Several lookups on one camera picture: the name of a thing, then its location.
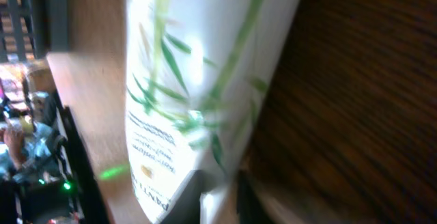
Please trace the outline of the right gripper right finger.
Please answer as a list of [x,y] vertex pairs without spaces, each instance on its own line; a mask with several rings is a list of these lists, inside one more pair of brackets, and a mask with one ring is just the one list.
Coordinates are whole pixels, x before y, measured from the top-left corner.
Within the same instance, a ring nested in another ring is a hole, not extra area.
[[237,182],[236,212],[239,224],[273,224],[250,185],[248,175],[240,171]]

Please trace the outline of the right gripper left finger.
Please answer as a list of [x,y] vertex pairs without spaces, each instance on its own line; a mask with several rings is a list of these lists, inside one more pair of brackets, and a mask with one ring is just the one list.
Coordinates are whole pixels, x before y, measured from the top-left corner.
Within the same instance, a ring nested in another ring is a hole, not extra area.
[[201,196],[211,191],[217,182],[207,171],[191,171],[178,188],[175,199],[160,224],[200,224]]

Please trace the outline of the white bamboo print tube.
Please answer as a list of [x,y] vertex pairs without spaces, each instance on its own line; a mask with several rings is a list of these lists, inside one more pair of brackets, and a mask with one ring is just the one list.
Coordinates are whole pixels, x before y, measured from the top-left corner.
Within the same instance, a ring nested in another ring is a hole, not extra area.
[[194,170],[225,203],[300,0],[126,0],[125,131],[132,188],[160,223]]

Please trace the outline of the grey plastic mesh basket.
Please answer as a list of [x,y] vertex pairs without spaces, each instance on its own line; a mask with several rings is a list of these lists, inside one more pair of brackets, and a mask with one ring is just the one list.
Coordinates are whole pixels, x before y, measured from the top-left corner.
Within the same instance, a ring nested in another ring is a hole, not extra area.
[[1,63],[25,63],[69,48],[68,0],[1,0]]

